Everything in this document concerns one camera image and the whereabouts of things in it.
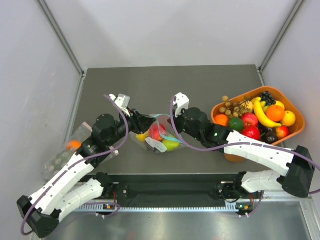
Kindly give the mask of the fake green pear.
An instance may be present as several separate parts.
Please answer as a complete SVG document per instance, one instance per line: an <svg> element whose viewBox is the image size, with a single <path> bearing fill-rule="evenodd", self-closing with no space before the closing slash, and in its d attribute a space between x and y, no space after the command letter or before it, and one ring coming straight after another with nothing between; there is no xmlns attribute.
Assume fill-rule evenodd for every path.
<svg viewBox="0 0 320 240"><path fill-rule="evenodd" d="M173 150L177 149L180 146L179 142L167 140L167 139L164 139L162 141L162 144L166 147L167 152L172 152Z"/></svg>

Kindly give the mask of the clear zip bag blue seal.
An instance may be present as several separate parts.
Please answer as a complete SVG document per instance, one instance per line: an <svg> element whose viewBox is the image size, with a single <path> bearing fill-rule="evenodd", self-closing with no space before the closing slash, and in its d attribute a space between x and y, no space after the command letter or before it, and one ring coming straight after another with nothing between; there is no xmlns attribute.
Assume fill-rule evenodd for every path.
<svg viewBox="0 0 320 240"><path fill-rule="evenodd" d="M156 154L165 154L180 150L186 146L175 135L168 114L150 114L155 118L147 132L136 134L131 132L130 138L141 148Z"/></svg>

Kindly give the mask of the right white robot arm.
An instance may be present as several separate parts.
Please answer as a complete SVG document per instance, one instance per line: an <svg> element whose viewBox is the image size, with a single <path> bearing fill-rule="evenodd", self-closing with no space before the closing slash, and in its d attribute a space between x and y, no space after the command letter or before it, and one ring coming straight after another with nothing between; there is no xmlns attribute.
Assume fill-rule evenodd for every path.
<svg viewBox="0 0 320 240"><path fill-rule="evenodd" d="M295 149L260 142L228 127L213 124L208 116L193 107L176 111L170 108L173 131L187 147L198 152L221 151L267 167L260 172L243 171L233 182L239 198L258 191L284 191L298 198L313 194L310 190L315 169L310 151L301 145Z"/></svg>

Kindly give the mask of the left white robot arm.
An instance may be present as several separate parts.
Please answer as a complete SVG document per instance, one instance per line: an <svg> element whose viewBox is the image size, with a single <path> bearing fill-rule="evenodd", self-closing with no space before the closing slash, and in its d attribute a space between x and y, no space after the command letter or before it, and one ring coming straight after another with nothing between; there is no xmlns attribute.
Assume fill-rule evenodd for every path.
<svg viewBox="0 0 320 240"><path fill-rule="evenodd" d="M17 206L23 224L39 237L49 236L71 212L97 198L113 198L114 183L99 172L87 183L73 189L80 180L96 169L112 152L111 146L125 142L130 132L144 134L155 123L154 117L128 110L115 120L110 114L99 116L92 133L75 151L68 163L40 190L23 195Z"/></svg>

